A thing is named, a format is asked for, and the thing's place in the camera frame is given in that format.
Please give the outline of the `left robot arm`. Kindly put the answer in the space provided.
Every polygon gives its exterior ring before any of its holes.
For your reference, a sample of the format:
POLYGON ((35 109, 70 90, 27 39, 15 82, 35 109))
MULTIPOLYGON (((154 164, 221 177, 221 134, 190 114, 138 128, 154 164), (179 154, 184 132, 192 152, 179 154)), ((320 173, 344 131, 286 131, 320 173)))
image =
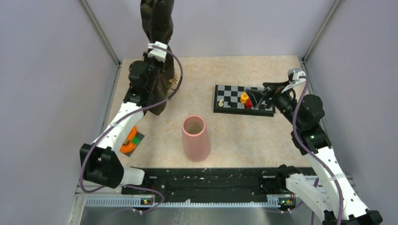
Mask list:
POLYGON ((166 107, 169 85, 174 77, 174 59, 168 50, 152 49, 144 53, 143 60, 131 63, 130 86, 120 109, 107 128, 91 144, 80 149, 80 188, 84 181, 96 183, 100 188, 132 185, 140 194, 149 191, 151 182, 142 169, 123 166, 120 149, 134 126, 151 112, 160 115, 166 107))

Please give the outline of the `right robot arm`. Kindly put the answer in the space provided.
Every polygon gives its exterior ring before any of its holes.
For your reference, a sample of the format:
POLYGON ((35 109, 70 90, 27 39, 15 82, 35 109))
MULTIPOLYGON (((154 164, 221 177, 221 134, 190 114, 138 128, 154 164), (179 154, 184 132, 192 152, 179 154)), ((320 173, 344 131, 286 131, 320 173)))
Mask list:
POLYGON ((263 90, 246 89, 253 106, 276 107, 292 125, 292 140, 310 163, 325 193, 317 190, 293 166, 279 169, 275 187, 281 193, 297 195, 324 225, 379 225, 380 212, 371 210, 354 191, 338 163, 332 143, 320 125, 324 117, 322 100, 302 91, 299 98, 290 95, 291 82, 265 83, 263 90))

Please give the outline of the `flower bouquet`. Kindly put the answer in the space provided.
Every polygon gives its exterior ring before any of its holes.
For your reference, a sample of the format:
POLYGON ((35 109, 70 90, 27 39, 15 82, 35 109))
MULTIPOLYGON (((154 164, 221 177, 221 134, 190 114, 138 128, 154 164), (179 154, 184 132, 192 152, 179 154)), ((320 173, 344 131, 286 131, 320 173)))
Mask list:
POLYGON ((173 35, 173 0, 142 0, 140 15, 142 28, 149 40, 144 61, 148 64, 154 81, 151 82, 149 100, 146 106, 154 105, 149 111, 160 115, 166 107, 169 81, 175 76, 174 59, 170 54, 169 42, 173 35))

